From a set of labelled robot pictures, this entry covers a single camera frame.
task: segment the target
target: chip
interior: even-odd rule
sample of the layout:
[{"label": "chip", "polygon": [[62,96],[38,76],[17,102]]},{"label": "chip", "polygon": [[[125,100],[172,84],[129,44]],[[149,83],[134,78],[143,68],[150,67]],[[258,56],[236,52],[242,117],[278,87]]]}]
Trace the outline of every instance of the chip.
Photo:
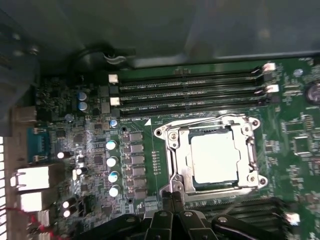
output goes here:
[{"label": "chip", "polygon": [[131,145],[131,153],[141,153],[144,151],[144,146],[142,144]]},{"label": "chip", "polygon": [[146,189],[137,189],[135,190],[135,199],[145,199],[147,197]]},{"label": "chip", "polygon": [[136,142],[141,140],[142,140],[142,134],[140,132],[130,134],[130,141]]},{"label": "chip", "polygon": [[88,191],[88,185],[84,184],[80,186],[81,192],[87,192]]},{"label": "chip", "polygon": [[133,168],[134,177],[144,176],[145,174],[146,174],[146,169],[144,166],[136,166]]},{"label": "chip", "polygon": [[95,124],[94,129],[102,129],[102,124]]},{"label": "chip", "polygon": [[135,188],[145,188],[147,186],[147,180],[145,177],[139,177],[133,179]]},{"label": "chip", "polygon": [[84,138],[83,138],[83,136],[81,134],[75,135],[74,138],[73,138],[73,142],[77,143],[77,144],[82,143],[83,140],[84,140]]},{"label": "chip", "polygon": [[122,137],[122,142],[124,142],[124,143],[130,142],[129,136],[123,136]]},{"label": "chip", "polygon": [[57,130],[55,134],[58,139],[63,139],[66,137],[66,131],[63,129]]},{"label": "chip", "polygon": [[143,164],[145,157],[143,155],[136,155],[131,157],[132,164]]},{"label": "chip", "polygon": [[134,181],[131,177],[127,177],[126,180],[125,180],[125,185],[127,187],[132,187],[134,185]]},{"label": "chip", "polygon": [[100,87],[100,97],[108,97],[109,96],[109,87],[101,86]]},{"label": "chip", "polygon": [[112,214],[112,206],[101,206],[101,212],[105,215],[110,216]]},{"label": "chip", "polygon": [[124,152],[125,154],[131,153],[130,145],[125,145],[125,146],[123,147],[123,152]]},{"label": "chip", "polygon": [[101,155],[94,156],[93,161],[95,164],[103,164],[103,157]]},{"label": "chip", "polygon": [[100,115],[100,110],[99,110],[98,108],[94,108],[94,109],[92,110],[92,115],[93,115],[93,116],[99,116],[99,115]]}]

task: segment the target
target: green circuit board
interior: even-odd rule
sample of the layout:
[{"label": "green circuit board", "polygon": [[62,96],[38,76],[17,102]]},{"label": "green circuit board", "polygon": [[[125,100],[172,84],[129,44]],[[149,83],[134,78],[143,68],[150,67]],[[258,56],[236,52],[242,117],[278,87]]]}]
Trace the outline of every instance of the green circuit board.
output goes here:
[{"label": "green circuit board", "polygon": [[[108,74],[82,75],[79,83],[72,86],[68,85],[68,80],[63,77],[44,78],[36,92],[37,128],[46,129],[49,136],[42,139],[44,146],[38,150],[38,153],[32,150],[34,149],[32,144],[28,146],[29,162],[33,162],[35,156],[41,161],[58,161],[56,156],[61,151],[72,151],[78,154],[80,151],[84,156],[84,161],[81,163],[77,158],[63,160],[67,171],[66,181],[59,186],[60,198],[56,204],[59,213],[57,221],[59,232],[67,233],[75,223],[79,222],[83,225],[83,231],[86,231],[122,214],[142,215],[147,211],[161,209],[159,191],[169,183],[168,166],[166,146],[163,140],[155,136],[155,130],[176,120],[233,113],[245,114],[261,122],[260,127],[254,131],[255,147],[259,173],[268,179],[268,185],[255,191],[250,197],[277,197],[286,202],[296,203],[300,223],[294,239],[320,238],[320,184],[318,183],[320,180],[320,109],[318,105],[307,102],[305,97],[306,86],[320,78],[320,65],[317,65],[314,59],[288,58],[170,66],[126,70],[113,74],[117,74],[119,80],[126,82],[126,86],[122,88],[123,91],[138,91],[141,89],[137,79],[235,73],[255,69],[268,62],[275,63],[276,66],[276,70],[268,76],[270,84],[279,86],[279,91],[272,93],[275,100],[263,105],[246,106],[241,102],[239,106],[234,105],[225,109],[200,107],[186,112],[168,108],[168,111],[159,113],[151,114],[149,111],[144,113],[143,108],[134,104],[142,98],[124,97],[122,100],[128,102],[125,107],[127,115],[114,116],[114,107],[109,105],[114,93],[111,92],[111,88],[114,85],[108,82]],[[152,87],[157,87],[157,84],[159,83],[154,83]],[[170,90],[172,86],[164,81],[159,88],[164,87]],[[224,87],[225,92],[228,92],[229,88],[232,86]],[[78,108],[79,92],[87,96],[86,110],[81,111]],[[171,100],[177,96],[167,94],[161,97]],[[166,104],[168,103],[164,101],[158,105],[150,104],[150,106],[153,109],[162,110],[168,107]],[[66,116],[68,114],[72,115],[71,121],[66,120],[70,117]],[[117,125],[110,126],[111,120],[116,120]],[[32,142],[39,141],[32,131],[28,133],[28,137]],[[115,149],[106,150],[106,143],[109,141],[116,142]],[[107,166],[106,161],[110,157],[118,158],[116,166]],[[139,183],[141,185],[138,190],[134,187],[136,183],[132,183],[134,166],[126,162],[132,163],[133,157],[136,157],[138,167],[143,169],[140,174],[142,176],[139,177],[139,180],[143,181]],[[88,172],[74,181],[72,169],[79,166],[87,167]],[[108,181],[108,176],[113,171],[118,172],[119,177],[116,182],[111,183]],[[117,197],[111,197],[109,194],[110,188],[114,185],[119,186]],[[75,195],[91,197],[90,211],[86,216],[74,214],[65,218],[60,210],[61,204]],[[228,201],[234,199],[234,197],[227,198]],[[187,202],[186,207],[197,208],[213,201],[220,204],[223,200],[226,199]]]}]

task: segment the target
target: electrolytic capacitor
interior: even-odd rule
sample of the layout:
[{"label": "electrolytic capacitor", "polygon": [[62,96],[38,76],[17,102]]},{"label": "electrolytic capacitor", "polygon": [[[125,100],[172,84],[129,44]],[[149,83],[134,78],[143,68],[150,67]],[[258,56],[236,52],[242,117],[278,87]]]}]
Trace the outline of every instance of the electrolytic capacitor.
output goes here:
[{"label": "electrolytic capacitor", "polygon": [[58,159],[68,159],[73,156],[71,151],[61,151],[57,155]]},{"label": "electrolytic capacitor", "polygon": [[64,209],[67,209],[69,207],[71,207],[72,205],[76,204],[77,200],[75,197],[70,197],[68,200],[64,201],[62,204],[62,207]]},{"label": "electrolytic capacitor", "polygon": [[110,127],[115,128],[118,125],[118,121],[113,119],[109,122]]},{"label": "electrolytic capacitor", "polygon": [[106,165],[107,165],[109,168],[114,167],[117,163],[118,163],[118,158],[117,158],[116,156],[109,157],[109,158],[106,160]]},{"label": "electrolytic capacitor", "polygon": [[81,101],[78,104],[78,108],[80,111],[85,111],[88,109],[88,104],[85,101]]},{"label": "electrolytic capacitor", "polygon": [[64,119],[65,119],[68,123],[70,123],[70,122],[72,122],[75,118],[74,118],[74,116],[73,116],[72,114],[68,113],[68,114],[66,114],[66,115],[64,116]]},{"label": "electrolytic capacitor", "polygon": [[71,206],[71,207],[68,208],[68,210],[64,211],[63,216],[65,218],[68,218],[69,216],[74,214],[76,211],[77,211],[76,206]]},{"label": "electrolytic capacitor", "polygon": [[75,173],[79,176],[79,175],[82,175],[82,174],[85,174],[88,172],[88,168],[86,168],[85,166],[84,167],[80,167],[80,168],[77,168],[75,170]]},{"label": "electrolytic capacitor", "polygon": [[87,94],[83,91],[78,92],[77,97],[80,101],[84,101],[87,99]]},{"label": "electrolytic capacitor", "polygon": [[115,183],[116,181],[118,181],[118,179],[119,179],[119,172],[117,172],[117,171],[112,171],[110,173],[110,175],[108,176],[108,180],[112,184]]},{"label": "electrolytic capacitor", "polygon": [[110,140],[105,144],[105,148],[108,151],[111,151],[111,150],[115,149],[116,147],[117,147],[117,142],[113,141],[113,140]]},{"label": "electrolytic capacitor", "polygon": [[109,195],[113,198],[115,198],[116,196],[118,196],[120,192],[120,186],[119,185],[113,185],[110,190],[109,190]]}]

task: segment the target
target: integrated circuit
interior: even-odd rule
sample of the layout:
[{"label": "integrated circuit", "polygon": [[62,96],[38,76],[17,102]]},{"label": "integrated circuit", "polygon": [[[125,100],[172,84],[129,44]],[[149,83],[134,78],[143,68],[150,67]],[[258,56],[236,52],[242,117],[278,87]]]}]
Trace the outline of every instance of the integrated circuit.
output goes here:
[{"label": "integrated circuit", "polygon": [[73,137],[73,142],[75,144],[81,144],[84,140],[84,137],[82,136],[82,134],[77,134]]},{"label": "integrated circuit", "polygon": [[63,129],[57,130],[55,134],[58,139],[64,139],[66,137],[66,131]]},{"label": "integrated circuit", "polygon": [[145,162],[145,156],[143,155],[134,155],[131,157],[132,164],[143,164]]},{"label": "integrated circuit", "polygon": [[93,161],[95,164],[103,164],[103,156],[102,155],[97,155],[93,157]]},{"label": "integrated circuit", "polygon": [[144,166],[135,166],[133,168],[133,176],[140,177],[146,174],[146,168]]},{"label": "integrated circuit", "polygon": [[131,142],[138,142],[142,140],[142,134],[141,132],[130,133],[129,138]]},{"label": "integrated circuit", "polygon": [[135,199],[145,199],[147,197],[147,190],[146,189],[136,189],[135,190]]},{"label": "integrated circuit", "polygon": [[102,129],[102,124],[95,124],[94,129],[95,130]]},{"label": "integrated circuit", "polygon": [[133,179],[134,187],[145,188],[147,186],[147,179],[145,177],[137,177]]},{"label": "integrated circuit", "polygon": [[131,145],[130,149],[133,154],[141,153],[144,151],[144,146],[142,144]]}]

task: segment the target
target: dimm slot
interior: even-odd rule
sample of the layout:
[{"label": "dimm slot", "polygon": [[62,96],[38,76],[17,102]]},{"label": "dimm slot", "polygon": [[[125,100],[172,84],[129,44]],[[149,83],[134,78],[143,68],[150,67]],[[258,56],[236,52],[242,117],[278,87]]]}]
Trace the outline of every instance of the dimm slot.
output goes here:
[{"label": "dimm slot", "polygon": [[132,82],[137,85],[140,84],[152,84],[152,83],[163,83],[164,81],[184,81],[184,80],[197,80],[201,78],[249,78],[257,77],[262,73],[262,68],[257,67],[251,70],[242,70],[242,71],[226,71],[226,72],[210,72],[202,74],[188,74],[188,75],[177,75],[177,76],[162,76],[162,77],[144,77],[144,78],[135,78],[135,79],[121,79],[120,84],[122,86],[130,86]]},{"label": "dimm slot", "polygon": [[165,98],[154,98],[154,99],[139,99],[139,100],[129,100],[129,101],[121,101],[121,105],[124,108],[146,108],[150,105],[173,105],[173,104],[179,104],[180,103],[189,103],[190,101],[215,101],[215,99],[219,100],[227,100],[230,98],[236,99],[236,98],[250,98],[252,96],[255,96],[255,91],[243,91],[243,92],[226,92],[225,94],[197,94],[197,95],[184,95],[184,96],[172,96],[172,97],[165,97]]},{"label": "dimm slot", "polygon": [[191,87],[215,87],[215,88],[228,88],[228,87],[257,87],[263,83],[263,80],[257,79],[249,79],[249,80],[238,80],[238,81],[227,81],[227,80],[219,80],[213,81],[212,79],[204,79],[204,80],[193,80],[193,81],[175,81],[175,82],[158,82],[155,84],[142,84],[142,85],[130,85],[130,86],[120,86],[119,90],[121,94],[126,93],[139,93],[139,92],[147,92],[147,93],[159,93],[160,91],[167,91],[168,88],[172,90],[182,90],[185,88]]},{"label": "dimm slot", "polygon": [[228,110],[233,108],[250,108],[261,107],[265,105],[265,101],[249,100],[243,102],[229,103],[229,104],[208,104],[202,106],[182,106],[170,109],[149,109],[149,110],[136,110],[136,111],[123,111],[120,109],[120,116],[124,118],[140,117],[140,116],[157,116],[157,115],[170,115],[170,114],[184,114],[193,112],[205,112],[216,110]]}]

